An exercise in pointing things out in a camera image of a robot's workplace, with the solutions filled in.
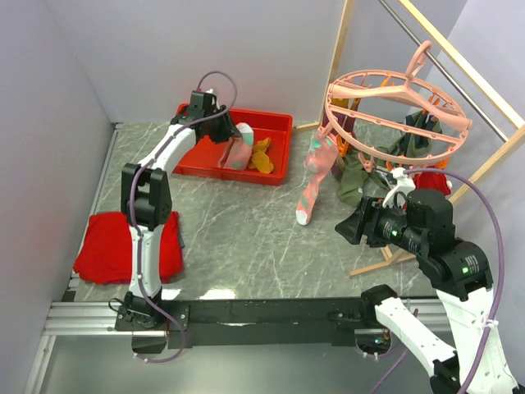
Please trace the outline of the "pink patterned sock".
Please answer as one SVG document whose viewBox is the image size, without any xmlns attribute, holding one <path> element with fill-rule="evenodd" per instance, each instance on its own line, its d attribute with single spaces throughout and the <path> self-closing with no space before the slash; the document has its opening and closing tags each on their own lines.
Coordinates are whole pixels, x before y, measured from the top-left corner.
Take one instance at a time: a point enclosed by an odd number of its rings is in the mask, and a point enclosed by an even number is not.
<svg viewBox="0 0 525 394">
<path fill-rule="evenodd" d="M 218 161 L 219 168 L 244 171 L 252 155 L 254 132 L 245 122 L 236 125 L 240 135 L 230 137 Z"/>
<path fill-rule="evenodd" d="M 304 166 L 311 173 L 308 184 L 301 194 L 296 210 L 296 221 L 301 226 L 309 224 L 314 205 L 317 201 L 320 185 L 331 172 L 339 156 L 336 138 L 332 134 L 317 132 L 313 138 Z"/>
</svg>

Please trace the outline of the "mustard yellow sock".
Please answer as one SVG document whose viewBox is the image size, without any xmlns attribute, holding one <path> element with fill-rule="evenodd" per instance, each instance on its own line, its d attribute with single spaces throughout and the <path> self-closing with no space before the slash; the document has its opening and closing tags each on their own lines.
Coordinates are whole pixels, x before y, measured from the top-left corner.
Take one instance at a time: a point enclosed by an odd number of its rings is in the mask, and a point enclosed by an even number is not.
<svg viewBox="0 0 525 394">
<path fill-rule="evenodd" d="M 267 137 L 264 140 L 256 142 L 252 147 L 252 154 L 249 159 L 248 169 L 257 170 L 263 174 L 270 174 L 274 165 L 267 154 L 271 145 L 271 139 Z"/>
</svg>

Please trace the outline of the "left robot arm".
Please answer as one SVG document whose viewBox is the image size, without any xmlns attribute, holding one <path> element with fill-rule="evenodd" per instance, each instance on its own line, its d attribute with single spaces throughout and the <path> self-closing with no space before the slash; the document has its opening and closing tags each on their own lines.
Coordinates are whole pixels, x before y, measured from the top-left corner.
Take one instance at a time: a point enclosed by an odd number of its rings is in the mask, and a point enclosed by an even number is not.
<svg viewBox="0 0 525 394">
<path fill-rule="evenodd" d="M 153 150 L 122 168 L 121 212 L 129 225 L 132 256 L 130 285 L 120 312 L 123 318 L 147 330 L 158 328 L 167 318 L 161 306 L 159 270 L 162 231 L 172 211 L 170 174 L 203 137 L 220 144 L 239 135 L 229 108 L 217 102 L 213 90 L 197 89 Z"/>
</svg>

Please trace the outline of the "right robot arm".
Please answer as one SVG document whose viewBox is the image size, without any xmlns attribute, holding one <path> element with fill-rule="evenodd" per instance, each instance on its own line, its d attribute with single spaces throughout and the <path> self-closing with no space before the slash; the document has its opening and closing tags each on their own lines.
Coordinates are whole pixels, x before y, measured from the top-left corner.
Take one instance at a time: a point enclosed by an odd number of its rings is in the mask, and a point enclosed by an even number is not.
<svg viewBox="0 0 525 394">
<path fill-rule="evenodd" d="M 522 393 L 505 359 L 490 316 L 495 300 L 490 264 L 483 250 L 455 235 L 453 206 L 437 190 L 414 190 L 404 208 L 364 197 L 335 227 L 350 244 L 395 245 L 413 254 L 445 308 L 453 334 L 443 342 L 387 285 L 361 295 L 360 318 L 394 333 L 427 371 L 434 393 Z"/>
</svg>

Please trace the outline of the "pink round sock hanger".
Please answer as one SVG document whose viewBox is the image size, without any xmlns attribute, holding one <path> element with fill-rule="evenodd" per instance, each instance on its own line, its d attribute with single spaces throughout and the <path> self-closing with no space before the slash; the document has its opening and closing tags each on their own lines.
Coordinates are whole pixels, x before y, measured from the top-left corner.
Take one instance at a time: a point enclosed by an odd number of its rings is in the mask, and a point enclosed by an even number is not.
<svg viewBox="0 0 525 394">
<path fill-rule="evenodd" d="M 439 117 L 436 116 L 436 114 L 432 113 L 431 111 L 422 109 L 422 107 L 420 107 L 417 104 L 399 103 L 399 102 L 391 101 L 387 98 L 378 96 L 380 88 L 390 87 L 390 88 L 397 89 L 401 87 L 401 85 L 404 84 L 404 80 L 398 79 L 396 77 L 379 76 L 374 73 L 375 70 L 380 70 L 380 69 L 366 69 L 366 70 L 360 70 L 360 71 L 353 71 L 343 76 L 340 76 L 339 78 L 335 79 L 332 83 L 328 85 L 325 98 L 328 98 L 328 102 L 331 105 L 333 105 L 331 103 L 332 99 L 349 99 L 350 101 L 354 99 L 360 99 L 360 103 L 359 103 L 357 110 L 350 110 L 350 109 L 347 109 L 347 110 L 356 111 L 360 114 L 378 117 L 380 119 L 385 119 L 387 121 L 393 122 L 397 126 L 400 125 L 400 126 L 415 127 L 423 131 L 428 131 L 428 130 L 418 128 L 416 126 L 409 126 L 402 119 L 404 114 L 406 113 L 420 111 L 423 115 L 428 115 L 431 120 L 438 121 L 440 123 L 441 132 L 437 132 L 437 131 L 430 131 L 430 132 L 437 133 L 438 135 L 443 135 L 445 137 L 445 141 L 442 142 L 439 140 L 429 139 L 422 135 L 416 134 L 418 136 L 428 139 L 429 142 L 431 143 L 437 144 L 437 147 L 438 147 L 437 151 L 433 153 L 425 153 L 423 156 L 419 158 L 427 158 L 430 155 L 432 156 L 441 155 L 445 153 L 447 150 L 449 150 L 450 146 L 452 145 L 449 142 L 449 140 L 452 138 L 459 138 L 461 136 L 459 127 L 452 126 L 448 121 L 442 121 Z M 435 108 L 443 109 L 446 115 L 450 115 L 452 110 L 459 111 L 459 113 L 463 114 L 465 118 L 471 123 L 468 126 L 468 131 L 469 131 L 472 125 L 472 121 L 466 117 L 463 109 L 458 105 L 458 103 L 456 103 L 442 89 L 430 83 L 428 84 L 431 87 L 435 87 L 441 90 L 443 93 L 445 93 L 446 98 L 442 98 L 440 97 L 440 95 L 435 95 L 431 93 L 429 90 L 417 84 L 411 84 L 409 86 L 409 90 L 411 92 L 416 93 L 419 98 L 425 100 L 426 102 L 432 102 L 432 105 L 435 106 Z M 331 112 L 333 113 L 334 116 L 335 116 L 335 113 L 340 113 L 340 111 L 334 110 L 334 109 L 332 109 Z M 387 127 L 392 130 L 397 130 L 401 135 L 414 135 L 414 134 L 405 133 L 395 128 L 390 128 L 388 126 L 380 126 L 380 125 L 377 125 L 376 123 L 364 121 L 359 118 L 354 118 L 354 119 L 356 121 L 366 122 L 370 125 L 379 126 L 379 127 Z M 356 137 L 355 139 L 358 140 L 358 142 L 360 142 L 361 144 L 373 147 L 377 151 L 381 152 L 376 146 L 362 142 Z M 355 149 L 359 151 L 359 159 L 361 157 L 364 157 L 367 160 L 370 158 L 369 154 L 362 153 L 360 149 L 357 149 L 357 148 Z"/>
</svg>

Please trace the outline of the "red plastic bin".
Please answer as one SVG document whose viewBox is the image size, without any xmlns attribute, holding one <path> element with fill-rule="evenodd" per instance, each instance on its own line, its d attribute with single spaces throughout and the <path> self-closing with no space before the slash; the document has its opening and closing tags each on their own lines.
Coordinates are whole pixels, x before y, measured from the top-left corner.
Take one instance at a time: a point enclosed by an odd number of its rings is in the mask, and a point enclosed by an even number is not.
<svg viewBox="0 0 525 394">
<path fill-rule="evenodd" d="M 252 128 L 252 148 L 214 144 L 205 137 L 181 159 L 174 173 L 280 185 L 288 169 L 293 117 L 240 108 L 230 110 L 230 115 L 235 124 L 245 123 Z"/>
</svg>

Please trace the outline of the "olive green sock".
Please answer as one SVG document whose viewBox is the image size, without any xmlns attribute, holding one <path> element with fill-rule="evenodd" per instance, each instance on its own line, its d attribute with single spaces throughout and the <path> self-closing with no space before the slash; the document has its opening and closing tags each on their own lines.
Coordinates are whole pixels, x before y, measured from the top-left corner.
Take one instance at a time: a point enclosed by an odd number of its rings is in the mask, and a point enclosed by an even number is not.
<svg viewBox="0 0 525 394">
<path fill-rule="evenodd" d="M 336 196 L 340 202 L 356 208 L 363 196 L 363 187 L 368 181 L 375 183 L 380 189 L 388 190 L 387 184 L 375 173 L 367 172 L 357 152 L 347 153 L 338 157 L 334 166 L 335 177 L 339 181 Z"/>
</svg>

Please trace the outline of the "red hanging sock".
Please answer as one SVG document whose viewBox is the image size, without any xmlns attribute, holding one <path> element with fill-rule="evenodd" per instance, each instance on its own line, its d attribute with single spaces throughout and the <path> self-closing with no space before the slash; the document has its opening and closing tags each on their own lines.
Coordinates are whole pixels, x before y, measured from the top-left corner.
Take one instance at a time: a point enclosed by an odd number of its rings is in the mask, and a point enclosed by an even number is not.
<svg viewBox="0 0 525 394">
<path fill-rule="evenodd" d="M 451 181 L 449 181 L 444 174 L 439 172 L 419 172 L 413 177 L 413 182 L 418 190 L 437 190 L 444 196 L 451 194 Z"/>
</svg>

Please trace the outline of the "maroon hanging sock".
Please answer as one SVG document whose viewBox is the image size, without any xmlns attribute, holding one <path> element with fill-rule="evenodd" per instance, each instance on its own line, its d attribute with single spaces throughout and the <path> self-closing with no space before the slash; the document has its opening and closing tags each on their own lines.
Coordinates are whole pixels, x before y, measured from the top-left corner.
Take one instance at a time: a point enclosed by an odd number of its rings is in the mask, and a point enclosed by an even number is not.
<svg viewBox="0 0 525 394">
<path fill-rule="evenodd" d="M 350 109 L 350 110 L 357 110 L 360 99 L 356 98 L 352 101 L 350 101 L 348 98 L 334 98 L 332 99 L 331 103 L 333 105 L 336 105 L 337 107 L 344 108 L 344 109 Z M 338 120 L 338 123 L 341 125 L 341 127 L 347 132 L 350 133 L 354 138 L 356 137 L 354 133 L 354 123 L 355 119 L 353 117 L 347 117 L 340 113 L 335 113 L 335 116 Z M 353 147 L 345 141 L 336 131 L 331 132 L 337 139 L 337 146 L 340 153 L 343 155 L 339 155 L 339 157 L 336 159 L 335 164 L 331 168 L 331 174 L 334 176 L 336 180 L 340 180 L 345 168 L 346 161 L 344 159 L 344 156 L 347 153 L 350 153 L 353 150 Z"/>
</svg>

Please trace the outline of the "red folded cloth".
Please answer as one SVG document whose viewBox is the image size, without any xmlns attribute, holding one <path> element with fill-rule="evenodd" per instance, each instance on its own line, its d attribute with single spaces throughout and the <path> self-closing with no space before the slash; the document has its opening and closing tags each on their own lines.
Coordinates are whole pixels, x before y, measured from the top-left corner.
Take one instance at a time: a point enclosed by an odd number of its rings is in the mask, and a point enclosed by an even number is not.
<svg viewBox="0 0 525 394">
<path fill-rule="evenodd" d="M 161 283 L 168 283 L 184 270 L 179 214 L 173 211 L 161 237 Z M 89 218 L 83 246 L 73 270 L 96 285 L 129 284 L 132 275 L 131 234 L 120 212 L 97 213 Z"/>
</svg>

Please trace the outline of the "metal hanging rod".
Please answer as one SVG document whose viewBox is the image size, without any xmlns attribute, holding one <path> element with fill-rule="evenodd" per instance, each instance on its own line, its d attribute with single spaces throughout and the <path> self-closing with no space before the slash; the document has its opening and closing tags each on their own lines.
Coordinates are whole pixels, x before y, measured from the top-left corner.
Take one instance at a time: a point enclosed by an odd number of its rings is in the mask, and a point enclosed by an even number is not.
<svg viewBox="0 0 525 394">
<path fill-rule="evenodd" d="M 397 25 L 411 38 L 411 40 L 420 46 L 422 41 L 415 35 L 414 32 L 402 21 L 395 10 L 385 0 L 378 1 L 386 12 L 393 18 Z M 438 59 L 431 53 L 427 52 L 427 57 L 431 63 L 438 69 L 438 71 L 445 77 L 445 79 L 454 87 L 460 96 L 468 103 L 468 105 L 475 111 L 475 113 L 489 126 L 489 128 L 499 137 L 502 142 L 507 142 L 509 137 L 496 125 L 496 123 L 482 110 L 482 108 L 472 99 L 467 91 L 457 82 L 457 80 L 449 73 L 449 71 L 438 61 Z"/>
</svg>

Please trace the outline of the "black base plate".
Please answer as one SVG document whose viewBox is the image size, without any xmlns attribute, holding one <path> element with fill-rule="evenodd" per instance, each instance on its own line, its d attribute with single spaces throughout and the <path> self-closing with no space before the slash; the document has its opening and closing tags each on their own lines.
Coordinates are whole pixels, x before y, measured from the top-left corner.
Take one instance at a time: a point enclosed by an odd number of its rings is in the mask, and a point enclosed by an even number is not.
<svg viewBox="0 0 525 394">
<path fill-rule="evenodd" d="M 256 346 L 328 343 L 355 346 L 358 337 L 385 329 L 358 297 L 274 300 L 171 300 L 163 305 L 176 320 L 141 323 L 123 308 L 115 329 L 131 333 L 140 353 L 162 347 Z"/>
</svg>

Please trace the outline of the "wooden drying rack frame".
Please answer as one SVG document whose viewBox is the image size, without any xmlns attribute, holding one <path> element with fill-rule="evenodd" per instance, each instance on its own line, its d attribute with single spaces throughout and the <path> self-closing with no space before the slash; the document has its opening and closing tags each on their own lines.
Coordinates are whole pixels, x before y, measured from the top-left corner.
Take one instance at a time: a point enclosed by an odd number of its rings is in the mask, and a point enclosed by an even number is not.
<svg viewBox="0 0 525 394">
<path fill-rule="evenodd" d="M 491 86 L 491 84 L 475 69 L 475 67 L 464 57 L 460 51 L 454 47 L 454 45 L 420 12 L 410 1 L 402 1 L 401 3 L 407 12 L 418 22 L 418 24 L 431 36 L 432 40 L 436 42 L 442 52 L 470 79 L 470 81 L 487 97 L 491 104 L 511 123 L 516 131 L 509 140 L 498 148 L 468 179 L 471 184 L 476 184 L 479 181 L 485 179 L 492 171 L 494 171 L 505 159 L 510 157 L 517 149 L 524 144 L 524 119 L 518 115 L 518 113 L 510 106 L 510 104 Z M 452 126 L 458 126 L 461 132 L 459 138 L 452 138 L 449 142 L 452 144 L 445 153 L 437 156 L 428 156 L 427 158 L 406 158 L 405 156 L 394 156 L 387 153 L 379 152 L 375 148 L 361 144 L 352 137 L 350 133 L 347 133 L 343 128 L 336 123 L 336 118 L 331 112 L 332 109 L 340 111 L 340 113 L 350 116 L 353 118 L 359 118 L 364 121 L 376 123 L 380 126 L 388 126 L 395 128 L 400 131 L 409 134 L 419 134 L 429 139 L 439 140 L 444 142 L 445 137 L 438 135 L 430 131 L 423 131 L 415 127 L 395 125 L 391 121 L 373 117 L 369 115 L 360 114 L 356 111 L 350 111 L 337 106 L 333 106 L 328 102 L 328 98 L 323 99 L 321 113 L 327 114 L 328 127 L 325 132 L 328 133 L 331 130 L 336 130 L 339 135 L 342 136 L 349 144 L 355 148 L 360 149 L 362 153 L 367 153 L 370 158 L 367 160 L 361 157 L 361 163 L 363 167 L 371 172 L 375 169 L 381 170 L 381 166 L 377 166 L 374 162 L 375 158 L 381 158 L 386 160 L 388 163 L 398 163 L 402 167 L 408 165 L 411 167 L 413 172 L 433 171 L 433 172 L 444 172 L 445 165 L 448 163 L 448 159 L 452 157 L 457 149 L 459 149 L 468 136 L 468 126 L 471 124 L 463 114 L 457 110 L 452 110 L 450 115 L 446 115 L 443 109 L 435 108 L 432 102 L 426 102 L 418 95 L 409 90 L 411 84 L 417 84 L 423 88 L 429 90 L 435 95 L 440 95 L 443 99 L 446 98 L 445 93 L 441 90 L 431 87 L 428 83 L 422 80 L 416 80 L 415 76 L 417 72 L 424 66 L 425 61 L 428 59 L 427 52 L 430 52 L 431 42 L 425 41 L 413 55 L 409 67 L 404 74 L 394 71 L 382 71 L 375 70 L 374 73 L 379 76 L 385 77 L 396 77 L 404 80 L 404 84 L 401 87 L 395 88 L 380 88 L 378 96 L 391 101 L 405 103 L 405 104 L 417 104 L 422 109 L 431 111 L 436 114 L 442 121 L 448 121 Z"/>
</svg>

